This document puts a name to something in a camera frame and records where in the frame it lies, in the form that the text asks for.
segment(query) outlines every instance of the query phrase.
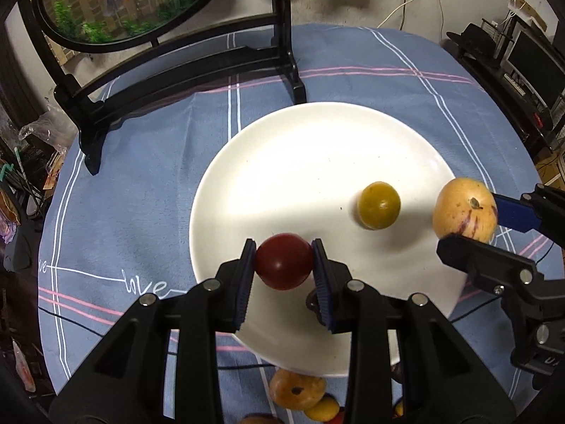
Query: red object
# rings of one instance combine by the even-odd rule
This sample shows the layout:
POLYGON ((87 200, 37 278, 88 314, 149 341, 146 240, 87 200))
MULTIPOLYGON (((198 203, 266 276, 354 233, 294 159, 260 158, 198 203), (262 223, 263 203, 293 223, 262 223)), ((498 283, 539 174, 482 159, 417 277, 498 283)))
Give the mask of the red object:
POLYGON ((313 267, 312 247, 295 234, 272 236, 259 246, 255 254, 255 272, 275 290, 298 287, 313 267))
POLYGON ((329 420, 326 424, 343 424, 344 422, 344 412, 340 411, 334 419, 329 420))
POLYGON ((538 129, 542 129, 543 128, 543 123, 541 121, 540 116, 537 113, 533 114, 533 118, 536 120, 536 124, 537 124, 537 128, 538 129))

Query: metal screw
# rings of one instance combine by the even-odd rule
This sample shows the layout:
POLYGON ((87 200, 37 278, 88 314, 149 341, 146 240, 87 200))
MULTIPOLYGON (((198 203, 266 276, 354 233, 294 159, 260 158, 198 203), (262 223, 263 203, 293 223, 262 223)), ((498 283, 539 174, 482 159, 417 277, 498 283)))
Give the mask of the metal screw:
POLYGON ((218 290, 220 286, 221 283, 218 279, 207 279, 202 283, 202 287, 204 287, 204 290, 208 290, 209 292, 218 290))
POLYGON ((139 297, 139 303, 142 306, 151 306, 157 301, 157 296, 152 293, 145 293, 139 297))
POLYGON ((525 283, 526 285, 532 283, 532 273, 529 270, 521 270, 520 271, 520 280, 525 283))
POLYGON ((352 292, 360 292, 361 290, 363 290, 365 288, 365 284, 362 283, 360 280, 351 279, 347 283, 347 288, 349 290, 351 290, 352 292))
POLYGON ((425 306, 426 304, 428 304, 428 301, 428 297, 423 293, 414 293, 412 295, 412 303, 414 303, 416 306, 425 306))
POLYGON ((540 344, 545 344, 549 339, 549 328, 546 324, 541 324, 536 331, 536 340, 540 344))

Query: monitor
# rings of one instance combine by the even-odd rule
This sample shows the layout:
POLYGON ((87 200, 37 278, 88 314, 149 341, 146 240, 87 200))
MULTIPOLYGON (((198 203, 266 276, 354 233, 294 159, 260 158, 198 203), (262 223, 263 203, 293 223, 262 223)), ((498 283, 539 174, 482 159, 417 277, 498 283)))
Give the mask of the monitor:
POLYGON ((565 71, 558 62, 524 31, 519 31, 507 61, 552 109, 565 91, 565 71))

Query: white plate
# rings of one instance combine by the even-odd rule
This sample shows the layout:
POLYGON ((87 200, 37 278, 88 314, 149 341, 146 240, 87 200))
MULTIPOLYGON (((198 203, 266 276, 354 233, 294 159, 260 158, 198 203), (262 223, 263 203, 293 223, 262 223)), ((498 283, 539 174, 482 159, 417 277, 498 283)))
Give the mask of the white plate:
MULTIPOLYGON (((268 114, 237 134, 214 158, 190 215, 190 257, 198 282, 241 255, 245 239, 259 246, 292 232, 321 238, 328 258, 382 294, 427 294, 446 315, 465 274, 436 255, 432 211, 453 173, 417 132, 387 114, 345 103, 310 103, 268 114), (355 220, 357 196, 374 181, 396 188, 402 208, 388 229, 355 220)), ((306 308, 312 276, 276 291, 255 277, 247 318, 237 338, 279 367, 310 375, 346 375, 350 336, 332 335, 306 308)), ((398 361, 396 338, 391 361, 398 361)))

